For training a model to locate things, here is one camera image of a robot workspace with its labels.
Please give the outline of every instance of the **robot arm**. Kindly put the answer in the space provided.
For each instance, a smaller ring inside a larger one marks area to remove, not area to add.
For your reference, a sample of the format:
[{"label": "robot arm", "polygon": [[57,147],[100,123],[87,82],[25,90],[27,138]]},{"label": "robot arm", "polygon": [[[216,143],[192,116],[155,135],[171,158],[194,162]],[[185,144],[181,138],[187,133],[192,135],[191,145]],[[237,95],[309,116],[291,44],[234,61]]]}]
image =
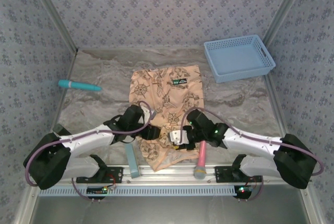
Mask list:
[{"label": "robot arm", "polygon": [[286,134],[282,138],[247,133],[223,123],[214,124],[199,110],[191,111],[187,120],[191,126],[184,126],[182,131],[173,131],[169,134],[173,144],[190,149],[194,143],[206,140],[214,147],[236,150],[241,154],[252,154],[257,157],[239,155],[235,159],[232,165],[235,178],[255,175],[275,176],[294,187],[302,189],[307,187],[316,160],[300,151],[279,145],[288,144],[310,152],[296,136]]},{"label": "robot arm", "polygon": [[145,107],[131,105],[123,115],[117,115],[111,120],[89,131],[57,136],[54,133],[45,135],[35,149],[25,159],[23,165],[27,167],[32,155],[41,147],[52,142],[64,141],[58,145],[43,149],[29,167],[29,173],[40,189],[47,189],[59,180],[76,177],[103,177],[106,171],[105,163],[96,155],[79,158],[95,148],[107,147],[124,140],[132,140],[136,136],[143,139],[156,139],[160,129],[148,124],[140,132],[136,130],[144,127],[150,119],[150,111]]}]

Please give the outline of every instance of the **orange patterned cloth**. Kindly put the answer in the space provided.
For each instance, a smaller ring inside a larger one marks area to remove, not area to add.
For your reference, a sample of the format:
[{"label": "orange patterned cloth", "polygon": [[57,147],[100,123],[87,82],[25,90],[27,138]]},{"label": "orange patterned cloth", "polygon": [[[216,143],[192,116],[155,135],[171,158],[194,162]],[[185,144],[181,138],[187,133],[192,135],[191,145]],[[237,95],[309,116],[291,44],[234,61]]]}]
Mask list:
[{"label": "orange patterned cloth", "polygon": [[168,140],[170,131],[180,129],[182,117],[189,108],[204,107],[198,66],[134,72],[129,101],[130,104],[137,104],[140,100],[155,109],[157,114],[151,124],[161,128],[158,139],[144,140],[137,137],[141,153],[153,170],[159,171],[182,160],[198,158],[198,148],[190,151],[175,150]]}]

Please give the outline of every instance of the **microphone head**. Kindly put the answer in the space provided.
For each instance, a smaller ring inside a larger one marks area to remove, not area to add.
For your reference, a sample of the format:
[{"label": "microphone head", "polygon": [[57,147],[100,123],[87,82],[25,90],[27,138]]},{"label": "microphone head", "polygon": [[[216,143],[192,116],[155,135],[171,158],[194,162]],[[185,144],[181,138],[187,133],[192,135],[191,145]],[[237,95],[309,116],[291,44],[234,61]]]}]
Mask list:
[{"label": "microphone head", "polygon": [[194,176],[198,180],[204,180],[205,176],[207,175],[207,170],[205,167],[197,166],[194,171]]}]

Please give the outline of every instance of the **plastic basket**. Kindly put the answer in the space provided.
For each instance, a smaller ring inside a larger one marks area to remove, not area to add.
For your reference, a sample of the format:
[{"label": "plastic basket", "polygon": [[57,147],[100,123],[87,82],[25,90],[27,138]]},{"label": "plastic basket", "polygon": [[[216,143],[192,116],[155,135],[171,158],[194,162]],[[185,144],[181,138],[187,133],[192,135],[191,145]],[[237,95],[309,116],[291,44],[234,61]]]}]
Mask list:
[{"label": "plastic basket", "polygon": [[266,75],[276,64],[258,35],[204,43],[217,83]]}]

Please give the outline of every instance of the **patterned wallpaper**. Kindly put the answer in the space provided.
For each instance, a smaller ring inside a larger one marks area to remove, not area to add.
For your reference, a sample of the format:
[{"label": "patterned wallpaper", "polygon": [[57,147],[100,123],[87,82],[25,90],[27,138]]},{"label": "patterned wallpaper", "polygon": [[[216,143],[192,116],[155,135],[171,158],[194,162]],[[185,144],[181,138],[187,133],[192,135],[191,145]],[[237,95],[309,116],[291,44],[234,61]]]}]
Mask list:
[{"label": "patterned wallpaper", "polygon": [[314,181],[334,223],[334,0],[296,0],[269,51],[290,131],[326,164]]},{"label": "patterned wallpaper", "polygon": [[0,223],[26,186],[23,159],[50,130],[72,54],[39,0],[0,0]]},{"label": "patterned wallpaper", "polygon": [[282,0],[52,0],[79,48],[263,37]]}]

